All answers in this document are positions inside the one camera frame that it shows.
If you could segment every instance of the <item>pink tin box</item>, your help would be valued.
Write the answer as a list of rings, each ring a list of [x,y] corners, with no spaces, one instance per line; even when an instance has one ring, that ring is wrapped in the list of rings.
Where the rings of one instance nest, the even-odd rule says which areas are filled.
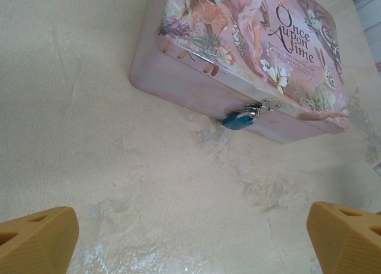
[[[149,0],[130,81],[281,143],[349,125],[335,22],[315,0]]]

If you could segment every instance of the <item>floor stain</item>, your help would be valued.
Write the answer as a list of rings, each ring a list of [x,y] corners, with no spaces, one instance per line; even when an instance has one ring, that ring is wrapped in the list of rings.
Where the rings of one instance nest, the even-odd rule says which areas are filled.
[[[366,162],[375,164],[379,162],[380,158],[381,138],[377,135],[367,112],[361,108],[359,93],[359,88],[356,88],[355,92],[349,96],[349,109],[351,111],[349,121],[363,135],[363,141],[367,147]]]
[[[134,200],[108,199],[89,208],[86,236],[96,238],[112,231],[127,232],[138,221],[138,210]]]
[[[187,111],[184,124],[195,145],[218,160],[229,152],[230,138],[221,122],[193,111]]]
[[[277,208],[286,208],[296,194],[295,184],[286,181],[242,183],[242,199],[253,207],[268,213]]]
[[[275,240],[275,234],[274,234],[274,229],[273,229],[273,223],[271,222],[271,218],[267,218],[267,223],[268,223],[268,228],[270,229],[270,239],[272,241]]]

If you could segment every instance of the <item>floral design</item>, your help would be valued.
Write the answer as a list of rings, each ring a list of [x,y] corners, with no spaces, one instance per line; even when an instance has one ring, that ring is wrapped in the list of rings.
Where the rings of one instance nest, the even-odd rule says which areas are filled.
[[[220,37],[213,35],[203,34],[200,37],[188,37],[188,41],[198,47],[200,53],[205,54],[207,57],[220,58],[221,57],[221,40]]]
[[[188,38],[191,35],[191,27],[189,23],[176,17],[164,17],[160,25],[159,35],[169,35],[172,39],[176,36],[181,38]]]
[[[316,111],[327,111],[329,108],[328,100],[323,90],[317,88],[312,95],[307,94],[306,102]]]
[[[307,24],[308,27],[313,28],[313,30],[319,31],[321,24],[316,17],[315,13],[311,9],[307,11],[307,17],[305,18],[305,23]]]
[[[238,49],[239,54],[243,55],[245,53],[248,45],[247,45],[246,41],[244,40],[244,38],[241,34],[241,31],[238,28],[237,22],[233,18],[232,18],[232,21],[233,21],[233,28],[232,28],[233,39],[234,39],[234,42],[236,44],[236,47]]]
[[[284,94],[284,88],[288,84],[287,71],[284,67],[274,66],[264,59],[261,60],[262,68],[268,75],[277,83],[277,89],[281,94]]]
[[[230,48],[227,45],[221,45],[220,49],[220,55],[221,59],[227,63],[228,65],[232,66],[236,62],[236,59],[233,55],[233,52],[230,50]]]

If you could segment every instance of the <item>padlock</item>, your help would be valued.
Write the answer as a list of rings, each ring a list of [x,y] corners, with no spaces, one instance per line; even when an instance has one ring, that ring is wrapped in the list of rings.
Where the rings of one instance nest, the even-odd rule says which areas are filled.
[[[222,125],[231,130],[241,130],[254,124],[254,120],[260,115],[259,105],[246,105],[244,112],[233,112],[229,117],[222,121]]]

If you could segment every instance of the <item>beige floor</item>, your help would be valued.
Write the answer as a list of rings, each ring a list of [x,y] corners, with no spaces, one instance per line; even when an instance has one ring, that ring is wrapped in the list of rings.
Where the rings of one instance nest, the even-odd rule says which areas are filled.
[[[0,221],[73,206],[69,273],[320,273],[323,200],[381,210],[381,83],[351,0],[334,16],[347,133],[279,145],[131,87],[147,0],[0,0]]]

